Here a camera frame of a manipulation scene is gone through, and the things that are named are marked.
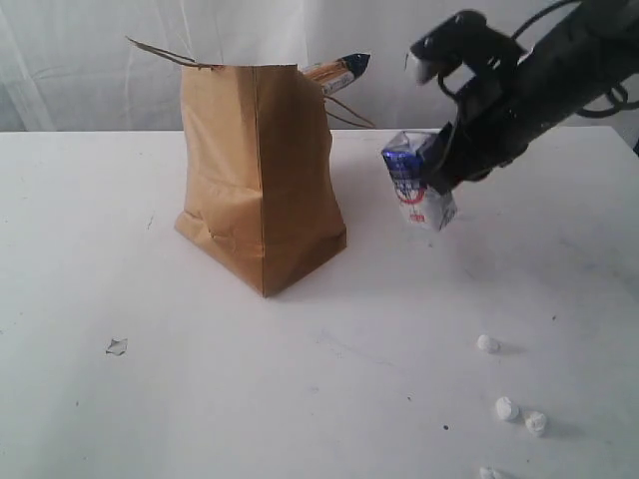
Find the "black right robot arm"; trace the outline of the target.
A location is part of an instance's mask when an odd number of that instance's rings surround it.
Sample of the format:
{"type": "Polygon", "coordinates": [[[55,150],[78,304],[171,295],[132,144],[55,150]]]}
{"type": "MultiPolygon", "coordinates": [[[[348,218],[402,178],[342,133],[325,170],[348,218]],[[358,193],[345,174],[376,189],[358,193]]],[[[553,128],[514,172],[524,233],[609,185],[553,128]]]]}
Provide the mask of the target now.
{"type": "Polygon", "coordinates": [[[492,29],[476,10],[462,10],[410,46],[416,81],[442,84],[460,66],[473,73],[445,94],[457,107],[435,144],[419,152],[423,186],[449,193],[510,165],[529,144],[587,105],[608,96],[607,115],[632,109],[612,93],[638,72],[638,4],[578,1],[531,50],[516,35],[492,29]]]}

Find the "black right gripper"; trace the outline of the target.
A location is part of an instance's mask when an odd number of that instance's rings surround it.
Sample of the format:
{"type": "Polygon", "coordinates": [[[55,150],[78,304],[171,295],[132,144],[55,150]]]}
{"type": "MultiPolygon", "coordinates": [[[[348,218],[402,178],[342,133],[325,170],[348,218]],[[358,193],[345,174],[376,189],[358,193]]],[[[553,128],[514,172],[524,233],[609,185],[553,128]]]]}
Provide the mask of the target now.
{"type": "Polygon", "coordinates": [[[436,77],[456,105],[454,119],[432,133],[417,150],[420,183],[445,196],[450,183],[478,182],[497,167],[510,164],[526,149],[526,141],[509,145],[506,129],[514,124],[513,104],[520,88],[519,71],[531,52],[503,78],[478,78],[462,65],[449,76],[436,77]]]}

